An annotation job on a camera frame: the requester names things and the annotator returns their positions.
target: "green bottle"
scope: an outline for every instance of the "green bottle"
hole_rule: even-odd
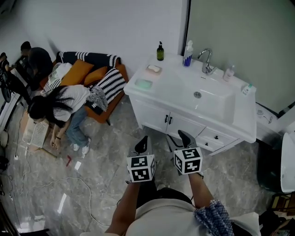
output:
[[[157,49],[157,59],[158,61],[164,60],[164,49],[162,47],[162,42],[160,41],[160,45]]]

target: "drain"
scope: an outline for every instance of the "drain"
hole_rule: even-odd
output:
[[[194,92],[195,98],[201,98],[202,94],[200,92]]]

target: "faucet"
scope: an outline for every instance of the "faucet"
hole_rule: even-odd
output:
[[[198,56],[198,59],[201,57],[201,55],[203,55],[205,52],[209,52],[208,58],[207,60],[203,63],[203,67],[202,67],[202,72],[208,75],[211,75],[214,73],[214,71],[216,70],[216,67],[214,67],[213,69],[211,69],[209,63],[212,57],[212,49],[210,48],[205,48]]]

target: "striped pillow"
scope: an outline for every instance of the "striped pillow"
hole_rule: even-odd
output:
[[[43,90],[45,92],[49,92],[49,91],[55,89],[56,87],[58,87],[60,85],[60,83],[61,83],[61,81],[59,79],[56,79],[52,84],[49,84],[49,81],[47,81]]]
[[[113,68],[106,73],[97,85],[104,91],[107,103],[109,104],[117,96],[117,94],[123,90],[126,85],[126,81],[120,71]]]

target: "white shirt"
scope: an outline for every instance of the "white shirt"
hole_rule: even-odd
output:
[[[90,91],[88,88],[84,87],[81,84],[67,86],[64,89],[65,92],[61,98],[73,98],[65,102],[65,104],[71,107],[73,110],[66,111],[61,109],[55,109],[53,111],[53,114],[57,120],[66,122],[71,117],[71,114],[78,111],[85,104],[86,98],[90,95]]]
[[[210,236],[194,217],[195,210],[193,205],[178,199],[151,200],[137,209],[126,236]]]

